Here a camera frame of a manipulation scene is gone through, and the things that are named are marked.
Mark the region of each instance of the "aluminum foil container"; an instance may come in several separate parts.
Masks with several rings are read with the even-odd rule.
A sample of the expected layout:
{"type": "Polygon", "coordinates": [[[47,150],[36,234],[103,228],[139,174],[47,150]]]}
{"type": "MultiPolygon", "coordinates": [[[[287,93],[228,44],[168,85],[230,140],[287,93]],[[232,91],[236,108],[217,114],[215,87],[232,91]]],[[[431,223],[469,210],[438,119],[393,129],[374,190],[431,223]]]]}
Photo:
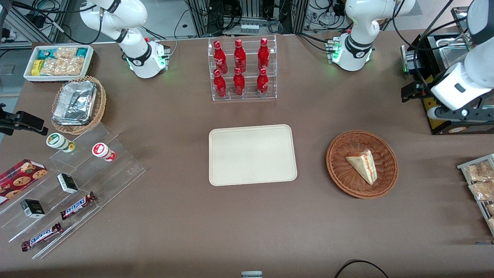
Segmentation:
{"type": "Polygon", "coordinates": [[[52,120],[60,125],[89,124],[97,91],[97,85],[91,81],[65,84],[52,120]]]}

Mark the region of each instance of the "red bottle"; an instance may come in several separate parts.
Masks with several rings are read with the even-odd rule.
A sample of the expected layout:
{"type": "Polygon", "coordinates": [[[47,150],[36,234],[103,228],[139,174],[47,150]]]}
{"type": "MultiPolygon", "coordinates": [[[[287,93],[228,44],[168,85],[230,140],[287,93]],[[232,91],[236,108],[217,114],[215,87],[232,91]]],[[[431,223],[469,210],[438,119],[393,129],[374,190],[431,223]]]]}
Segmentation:
{"type": "Polygon", "coordinates": [[[257,95],[259,97],[265,97],[268,94],[268,82],[266,68],[260,69],[259,76],[257,77],[257,95]]]}
{"type": "Polygon", "coordinates": [[[247,58],[241,39],[235,40],[235,53],[233,54],[233,57],[235,58],[235,66],[239,67],[244,73],[247,70],[247,58]]]}
{"type": "Polygon", "coordinates": [[[235,94],[243,96],[246,91],[246,80],[242,75],[240,67],[235,68],[235,76],[233,77],[233,84],[235,84],[235,94]]]}
{"type": "Polygon", "coordinates": [[[263,67],[268,68],[269,65],[269,48],[268,48],[268,39],[261,39],[261,47],[259,48],[259,52],[257,53],[258,64],[257,67],[261,70],[263,67]]]}
{"type": "Polygon", "coordinates": [[[216,68],[221,71],[222,74],[226,74],[228,72],[228,66],[226,65],[226,55],[223,49],[221,49],[221,43],[219,41],[215,41],[214,45],[214,63],[216,64],[216,68]]]}
{"type": "Polygon", "coordinates": [[[216,94],[218,94],[219,98],[226,98],[226,83],[223,77],[221,76],[221,72],[219,69],[214,69],[214,88],[216,90],[216,94]]]}

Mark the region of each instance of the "brown tablecloth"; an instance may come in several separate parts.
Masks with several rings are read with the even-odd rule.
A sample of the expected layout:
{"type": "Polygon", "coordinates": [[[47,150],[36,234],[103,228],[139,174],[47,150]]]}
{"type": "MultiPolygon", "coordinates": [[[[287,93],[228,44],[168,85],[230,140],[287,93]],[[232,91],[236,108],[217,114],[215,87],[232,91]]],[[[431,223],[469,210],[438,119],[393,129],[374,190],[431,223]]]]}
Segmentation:
{"type": "MultiPolygon", "coordinates": [[[[417,31],[404,34],[412,40],[417,31]]],[[[129,70],[117,44],[94,45],[90,73],[108,95],[103,122],[148,171],[42,260],[0,230],[0,277],[332,277],[350,259],[370,260],[390,277],[492,276],[494,247],[473,244],[492,237],[455,167],[493,153],[492,136],[430,135],[420,102],[401,103],[410,79],[394,32],[379,34],[359,72],[329,65],[296,36],[277,38],[278,99],[254,103],[212,102],[207,40],[180,41],[170,69],[149,80],[129,70]],[[212,129],[273,124],[292,128],[295,181],[209,184],[212,129]],[[400,175],[382,198],[353,198],[328,175],[329,143],[354,129],[396,153],[400,175]]],[[[26,82],[16,110],[54,131],[59,87],[26,82]]],[[[46,160],[54,150],[44,140],[26,131],[5,137],[0,171],[23,158],[46,160]]],[[[367,266],[347,271],[379,275],[367,266]]]]}

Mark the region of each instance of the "round wicker basket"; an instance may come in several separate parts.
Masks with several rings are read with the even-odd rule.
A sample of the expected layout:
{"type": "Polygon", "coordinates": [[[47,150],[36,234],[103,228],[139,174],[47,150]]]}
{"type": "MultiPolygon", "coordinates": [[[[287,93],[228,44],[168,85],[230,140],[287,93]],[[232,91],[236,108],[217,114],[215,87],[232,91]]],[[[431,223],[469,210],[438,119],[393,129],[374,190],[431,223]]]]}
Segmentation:
{"type": "Polygon", "coordinates": [[[362,199],[381,197],[391,190],[398,178],[398,162],[391,147],[377,135],[354,130],[338,135],[326,153],[329,175],[346,193],[362,199]],[[373,185],[366,183],[346,160],[351,152],[370,150],[374,157],[377,180],[373,185]]]}
{"type": "MultiPolygon", "coordinates": [[[[99,122],[101,122],[101,118],[103,118],[103,114],[105,113],[105,105],[106,105],[106,93],[105,93],[105,88],[101,85],[101,83],[94,77],[91,76],[84,76],[82,78],[77,78],[74,80],[69,81],[69,83],[77,83],[77,82],[83,82],[83,81],[91,81],[94,82],[98,86],[98,91],[96,92],[96,100],[94,102],[94,108],[93,108],[93,116],[92,120],[88,125],[85,126],[62,126],[57,123],[55,123],[53,120],[51,120],[51,123],[55,127],[56,130],[63,132],[63,133],[69,133],[72,135],[79,135],[82,134],[85,131],[88,131],[92,128],[94,128],[99,122]]],[[[55,101],[53,102],[53,105],[51,106],[51,112],[55,112],[55,108],[58,103],[58,98],[60,97],[60,92],[62,91],[62,88],[58,90],[57,96],[55,97],[55,101]]]]}

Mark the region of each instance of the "red cookie box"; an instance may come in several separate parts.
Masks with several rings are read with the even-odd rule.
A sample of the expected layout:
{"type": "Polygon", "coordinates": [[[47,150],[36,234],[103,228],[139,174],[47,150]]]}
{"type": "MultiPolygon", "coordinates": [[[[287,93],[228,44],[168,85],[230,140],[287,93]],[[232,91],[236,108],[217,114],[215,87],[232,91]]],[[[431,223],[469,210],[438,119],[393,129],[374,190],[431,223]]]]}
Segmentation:
{"type": "Polygon", "coordinates": [[[24,159],[0,175],[0,205],[48,173],[43,164],[24,159]]]}

